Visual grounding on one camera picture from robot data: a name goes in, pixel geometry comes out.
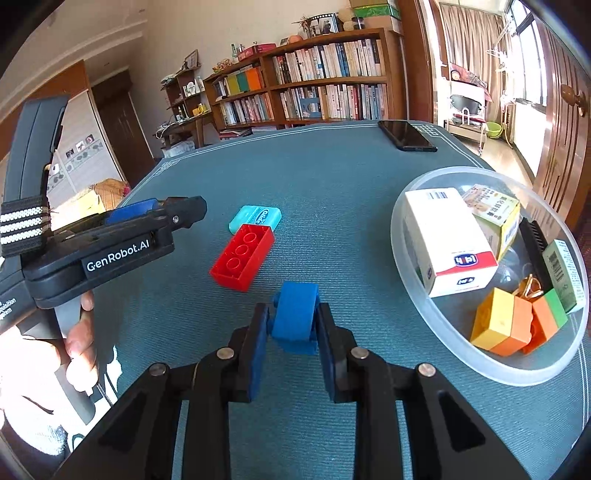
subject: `translucent plastic container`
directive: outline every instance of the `translucent plastic container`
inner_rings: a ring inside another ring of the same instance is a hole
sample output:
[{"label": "translucent plastic container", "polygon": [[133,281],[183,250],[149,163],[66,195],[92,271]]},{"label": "translucent plastic container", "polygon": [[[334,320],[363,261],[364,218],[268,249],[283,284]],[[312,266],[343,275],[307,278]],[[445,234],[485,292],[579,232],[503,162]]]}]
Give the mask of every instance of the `translucent plastic container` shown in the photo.
[{"label": "translucent plastic container", "polygon": [[469,342],[476,309],[493,287],[513,292],[519,281],[532,273],[520,233],[500,262],[492,281],[481,290],[431,299],[417,274],[417,259],[404,222],[404,192],[454,187],[463,195],[476,183],[517,198],[521,202],[522,217],[538,220],[548,243],[556,238],[567,243],[583,282],[585,298],[588,299],[589,285],[583,258],[573,235],[556,212],[539,195],[517,181],[482,168],[434,170],[413,180],[402,191],[394,206],[390,226],[394,259],[415,307],[433,333],[456,357],[481,375],[503,384],[517,387],[541,384],[558,375],[574,357],[585,333],[588,301],[584,308],[569,315],[568,323],[547,343],[529,355],[518,352],[503,357],[481,350]]}]

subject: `metal screw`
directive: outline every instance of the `metal screw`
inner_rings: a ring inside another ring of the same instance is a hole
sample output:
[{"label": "metal screw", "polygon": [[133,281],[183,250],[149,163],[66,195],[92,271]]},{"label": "metal screw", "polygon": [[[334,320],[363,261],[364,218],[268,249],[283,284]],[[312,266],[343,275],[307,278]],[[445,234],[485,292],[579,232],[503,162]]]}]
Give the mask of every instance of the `metal screw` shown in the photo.
[{"label": "metal screw", "polygon": [[225,346],[220,348],[216,355],[220,360],[230,360],[234,356],[234,350],[228,346]]},{"label": "metal screw", "polygon": [[355,358],[358,358],[359,360],[363,360],[369,357],[369,350],[363,348],[362,346],[356,346],[351,349],[351,355],[353,355]]},{"label": "metal screw", "polygon": [[166,372],[166,365],[164,364],[152,364],[150,365],[150,375],[153,377],[159,377],[160,375],[164,375]]},{"label": "metal screw", "polygon": [[437,370],[431,364],[420,364],[418,366],[418,372],[424,377],[432,377]]}]

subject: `phone screen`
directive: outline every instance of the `phone screen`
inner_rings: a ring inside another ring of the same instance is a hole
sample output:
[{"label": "phone screen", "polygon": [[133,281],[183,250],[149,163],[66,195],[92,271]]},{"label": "phone screen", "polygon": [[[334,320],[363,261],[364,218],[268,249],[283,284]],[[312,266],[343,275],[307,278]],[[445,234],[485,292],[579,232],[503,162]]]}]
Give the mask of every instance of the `phone screen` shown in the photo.
[{"label": "phone screen", "polygon": [[379,124],[382,129],[386,130],[386,133],[392,138],[396,146],[402,150],[437,150],[421,132],[407,121],[384,120]]}]

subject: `red box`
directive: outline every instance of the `red box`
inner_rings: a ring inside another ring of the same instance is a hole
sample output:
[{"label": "red box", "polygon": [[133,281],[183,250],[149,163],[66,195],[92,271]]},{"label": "red box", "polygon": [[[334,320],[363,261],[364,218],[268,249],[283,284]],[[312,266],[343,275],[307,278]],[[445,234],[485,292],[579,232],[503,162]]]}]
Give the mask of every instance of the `red box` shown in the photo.
[{"label": "red box", "polygon": [[264,51],[273,50],[273,48],[277,48],[277,44],[262,43],[260,45],[253,45],[252,47],[248,47],[247,49],[238,53],[238,61],[252,57],[255,53],[263,53]]},{"label": "red box", "polygon": [[245,223],[232,237],[209,274],[222,287],[248,291],[274,241],[270,226]]}]

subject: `teal tablecloth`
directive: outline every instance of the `teal tablecloth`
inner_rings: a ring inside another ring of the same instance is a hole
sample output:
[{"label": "teal tablecloth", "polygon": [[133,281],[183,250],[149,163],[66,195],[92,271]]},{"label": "teal tablecloth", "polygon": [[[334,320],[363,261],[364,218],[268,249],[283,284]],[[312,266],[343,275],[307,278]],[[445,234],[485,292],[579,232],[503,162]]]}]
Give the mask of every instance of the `teal tablecloth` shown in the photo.
[{"label": "teal tablecloth", "polygon": [[[427,327],[394,263],[392,208],[427,171],[488,166],[443,129],[420,128],[436,154],[401,152],[374,123],[357,122],[246,137],[159,163],[126,201],[202,195],[208,212],[175,233],[174,253],[96,290],[97,343],[103,365],[116,348],[118,390],[155,361],[176,367],[226,345],[234,328],[248,324],[254,304],[270,301],[285,280],[315,282],[335,322],[358,344],[395,364],[434,364],[530,475],[548,479],[589,416],[589,340],[555,379],[517,388],[472,371]],[[283,213],[247,293],[221,288],[208,274],[242,205]],[[270,342],[256,402],[230,407],[233,478],[350,479],[354,430],[355,408],[330,403],[319,358],[289,355]],[[404,455],[411,478],[408,450]]]}]

